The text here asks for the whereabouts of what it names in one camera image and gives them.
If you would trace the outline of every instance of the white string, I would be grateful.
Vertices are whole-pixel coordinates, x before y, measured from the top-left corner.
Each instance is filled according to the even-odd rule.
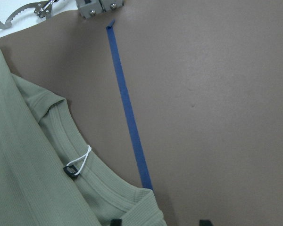
[[[73,163],[73,162],[75,162],[75,161],[79,161],[81,158],[85,157],[85,159],[84,159],[84,161],[83,161],[83,164],[81,165],[79,171],[77,171],[77,172],[75,173],[75,176],[78,175],[78,174],[81,172],[81,170],[83,169],[83,166],[84,166],[84,164],[85,164],[85,162],[86,162],[86,159],[87,159],[87,157],[88,157],[88,154],[91,152],[91,150],[92,150],[91,147],[88,145],[88,151],[87,151],[86,154],[84,154],[84,155],[81,156],[80,158],[77,158],[77,159],[75,159],[75,160],[70,161],[69,163],[67,163],[66,166],[69,166],[71,163]]]

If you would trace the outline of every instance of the white surface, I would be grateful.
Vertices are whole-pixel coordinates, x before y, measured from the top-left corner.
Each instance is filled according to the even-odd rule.
[[[0,21],[5,23],[6,19],[18,8],[32,2],[39,2],[42,0],[0,0]],[[77,9],[75,0],[59,0],[53,4],[52,16],[67,10]],[[19,13],[11,22],[12,26],[9,29],[1,30],[0,37],[23,30],[25,28],[34,26],[46,18],[40,19],[35,13],[33,8],[28,8]]]

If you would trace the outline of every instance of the folded cloth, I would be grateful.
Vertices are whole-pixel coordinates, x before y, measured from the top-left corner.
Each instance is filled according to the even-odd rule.
[[[87,149],[66,100],[13,75],[0,50],[0,226],[166,226],[153,192],[93,151],[76,179],[64,173]]]

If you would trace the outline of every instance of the green fabric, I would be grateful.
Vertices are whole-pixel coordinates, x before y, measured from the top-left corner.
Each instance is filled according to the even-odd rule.
[[[166,225],[153,192],[93,152],[81,175],[68,177],[63,167],[87,149],[66,100],[11,74],[0,51],[0,226]]]

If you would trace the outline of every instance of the screw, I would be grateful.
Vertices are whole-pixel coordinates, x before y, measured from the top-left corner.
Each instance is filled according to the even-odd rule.
[[[96,11],[95,11],[95,10],[90,10],[89,14],[90,14],[91,16],[95,16],[95,15],[96,15]]]
[[[110,9],[111,10],[115,10],[117,8],[117,4],[116,3],[112,3],[111,5],[110,5]]]

